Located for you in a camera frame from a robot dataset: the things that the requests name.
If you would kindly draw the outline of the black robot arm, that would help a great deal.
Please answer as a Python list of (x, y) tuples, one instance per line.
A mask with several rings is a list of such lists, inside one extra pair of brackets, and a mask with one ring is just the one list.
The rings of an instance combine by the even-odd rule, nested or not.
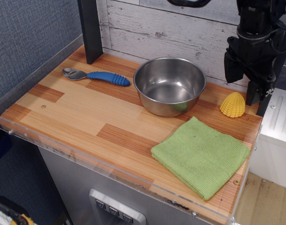
[(286, 0), (237, 1), (240, 23), (229, 37), (224, 57), (227, 83), (249, 79), (246, 104), (264, 101), (274, 91), (274, 62), (286, 52)]

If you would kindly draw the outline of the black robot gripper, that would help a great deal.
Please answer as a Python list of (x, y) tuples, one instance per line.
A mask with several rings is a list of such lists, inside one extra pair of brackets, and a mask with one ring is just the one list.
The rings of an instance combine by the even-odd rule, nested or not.
[(234, 36), (227, 39), (225, 78), (227, 83), (234, 83), (244, 75), (248, 77), (246, 105), (262, 102), (266, 95), (273, 93), (276, 76), (272, 65), (277, 55), (285, 51), (281, 48), (284, 36), (283, 32), (274, 32), (260, 42)]

